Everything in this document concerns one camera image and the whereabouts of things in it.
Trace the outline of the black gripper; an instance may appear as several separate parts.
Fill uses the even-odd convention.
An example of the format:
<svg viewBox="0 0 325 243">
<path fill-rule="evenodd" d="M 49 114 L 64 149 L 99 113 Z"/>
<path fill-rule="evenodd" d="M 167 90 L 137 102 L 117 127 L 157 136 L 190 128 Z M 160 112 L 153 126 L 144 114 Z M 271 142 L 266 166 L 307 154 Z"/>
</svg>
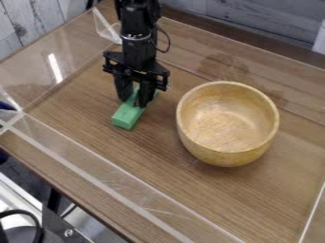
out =
<svg viewBox="0 0 325 243">
<path fill-rule="evenodd" d="M 152 101 L 155 90 L 165 91 L 169 71 L 156 60 L 156 37 L 144 40 L 121 39 L 121 50 L 103 52 L 103 70 L 112 75 L 116 96 L 125 102 L 139 83 L 137 106 Z"/>
</svg>

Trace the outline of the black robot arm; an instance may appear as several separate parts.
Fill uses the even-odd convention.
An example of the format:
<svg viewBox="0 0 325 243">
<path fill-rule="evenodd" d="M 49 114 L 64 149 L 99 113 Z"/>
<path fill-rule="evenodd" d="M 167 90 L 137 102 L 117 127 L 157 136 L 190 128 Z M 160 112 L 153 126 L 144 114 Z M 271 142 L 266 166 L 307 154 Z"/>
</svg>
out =
<svg viewBox="0 0 325 243">
<path fill-rule="evenodd" d="M 153 100 L 157 90 L 165 91 L 169 71 L 156 61 L 157 32 L 168 35 L 157 25 L 161 17 L 159 0 L 113 0 L 120 21 L 119 37 L 121 51 L 104 51 L 103 70 L 112 74 L 116 96 L 125 102 L 133 94 L 133 83 L 139 83 L 135 106 L 144 108 Z"/>
</svg>

